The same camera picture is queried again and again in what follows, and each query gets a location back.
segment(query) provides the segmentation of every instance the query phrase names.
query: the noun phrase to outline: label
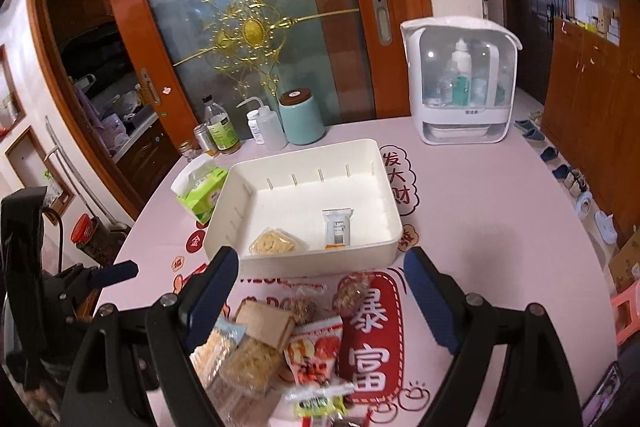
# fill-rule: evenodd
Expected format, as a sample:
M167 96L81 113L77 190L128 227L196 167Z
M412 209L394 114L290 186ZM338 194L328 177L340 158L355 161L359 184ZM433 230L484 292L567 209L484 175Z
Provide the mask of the label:
M208 124L207 127L213 137L213 141L216 143L216 147L221 151L230 149L239 141L238 135L236 131L234 131L234 126L231 124L228 116L218 123L213 125Z
M257 121L247 120L247 123L249 124L249 130L251 131L251 134L254 135L255 142L262 145L264 143L264 138L262 137L262 133L260 132Z

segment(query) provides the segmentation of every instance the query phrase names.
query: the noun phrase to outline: glass bottle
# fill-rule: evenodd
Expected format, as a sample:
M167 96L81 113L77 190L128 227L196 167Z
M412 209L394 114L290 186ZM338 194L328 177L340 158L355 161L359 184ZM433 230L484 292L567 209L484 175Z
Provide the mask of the glass bottle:
M224 107L213 102L211 95L205 96L202 101L205 105L204 120L216 147L223 154L236 152L241 143Z

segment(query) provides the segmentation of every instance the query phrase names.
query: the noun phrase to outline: pink tablecloth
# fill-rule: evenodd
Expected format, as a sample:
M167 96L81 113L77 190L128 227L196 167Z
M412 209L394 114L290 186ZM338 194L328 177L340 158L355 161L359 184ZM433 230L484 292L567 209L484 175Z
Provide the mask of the pink tablecloth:
M466 293L479 293L494 306L524 309L532 301L542 303L584 402L616 359L609 295L586 232L537 153L515 131L494 145L427 146L408 118L335 126L314 146L360 138L380 146L404 224L400 250L420 244ZM287 146L284 152L299 148ZM252 141L231 156L219 156L218 163L229 168L266 154ZM183 166L179 161L156 190L118 256L138 263L138 277L104 290L100 302L120 309L150 305L207 262L204 230L169 190ZM356 381L356 397L375 409L374 422L410 427L427 409L451 358L435 344L401 266L399 251L393 266L375 272L366 308L346 321L340 373ZM339 280L304 282L325 286L328 308ZM233 314L247 296L281 305L291 292L282 280L241 280L226 312ZM486 421L503 358L504 349L495 349L470 425ZM160 425L172 424L159 394L152 406ZM275 416L286 414L278 409Z

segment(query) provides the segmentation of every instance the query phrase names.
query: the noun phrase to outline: wooden lid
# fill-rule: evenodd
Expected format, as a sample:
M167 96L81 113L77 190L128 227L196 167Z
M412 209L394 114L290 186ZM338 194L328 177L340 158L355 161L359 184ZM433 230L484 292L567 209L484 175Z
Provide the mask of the wooden lid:
M290 89L280 95L281 105L298 105L311 98L311 89L308 87L297 87Z

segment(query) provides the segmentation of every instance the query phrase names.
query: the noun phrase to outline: blue gripper pad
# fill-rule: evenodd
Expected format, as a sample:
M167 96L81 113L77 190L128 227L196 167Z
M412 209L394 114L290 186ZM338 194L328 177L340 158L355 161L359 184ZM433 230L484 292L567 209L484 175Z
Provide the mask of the blue gripper pad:
M454 315L413 249L404 255L404 278L436 342L455 355L460 340L456 334Z

